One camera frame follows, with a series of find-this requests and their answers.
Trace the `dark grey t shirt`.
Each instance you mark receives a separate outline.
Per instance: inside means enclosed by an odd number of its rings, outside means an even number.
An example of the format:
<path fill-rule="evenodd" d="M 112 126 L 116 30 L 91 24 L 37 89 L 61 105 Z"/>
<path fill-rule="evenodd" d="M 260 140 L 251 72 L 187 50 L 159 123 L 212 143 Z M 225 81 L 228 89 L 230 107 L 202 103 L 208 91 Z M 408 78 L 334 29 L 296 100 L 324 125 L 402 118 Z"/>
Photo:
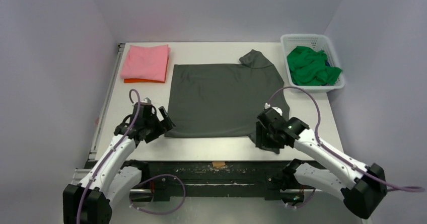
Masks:
<path fill-rule="evenodd" d="M 238 64 L 178 64 L 173 68 L 169 138 L 243 137 L 256 140 L 257 116 L 265 103 L 290 108 L 275 92 L 284 81 L 273 63 L 252 50 Z"/>

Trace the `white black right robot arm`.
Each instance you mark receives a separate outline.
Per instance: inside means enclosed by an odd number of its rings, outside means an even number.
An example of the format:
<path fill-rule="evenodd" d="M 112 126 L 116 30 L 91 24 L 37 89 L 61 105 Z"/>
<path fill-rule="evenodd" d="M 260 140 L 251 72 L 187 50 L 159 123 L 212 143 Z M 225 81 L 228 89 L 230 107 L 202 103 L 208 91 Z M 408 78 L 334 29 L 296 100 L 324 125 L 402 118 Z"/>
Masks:
<path fill-rule="evenodd" d="M 278 108 L 268 107 L 257 116 L 256 147 L 279 150 L 286 146 L 317 161 L 318 169 L 293 159 L 277 177 L 270 177 L 281 190 L 298 184 L 326 192 L 343 202 L 354 215 L 368 219 L 388 190 L 385 172 L 377 164 L 370 166 L 338 151 L 299 118 L 285 120 Z"/>

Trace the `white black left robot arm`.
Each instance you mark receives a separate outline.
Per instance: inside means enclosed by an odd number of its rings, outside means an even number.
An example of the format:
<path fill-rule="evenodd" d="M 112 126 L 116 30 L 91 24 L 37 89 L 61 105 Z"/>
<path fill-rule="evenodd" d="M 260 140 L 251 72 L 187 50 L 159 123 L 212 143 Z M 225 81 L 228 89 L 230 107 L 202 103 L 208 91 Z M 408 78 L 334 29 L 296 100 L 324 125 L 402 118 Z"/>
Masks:
<path fill-rule="evenodd" d="M 133 186 L 145 188 L 150 174 L 124 166 L 140 142 L 149 143 L 175 127 L 164 107 L 148 99 L 136 103 L 133 112 L 116 126 L 102 157 L 78 184 L 68 184 L 62 193 L 64 223 L 109 223 L 117 200 Z"/>

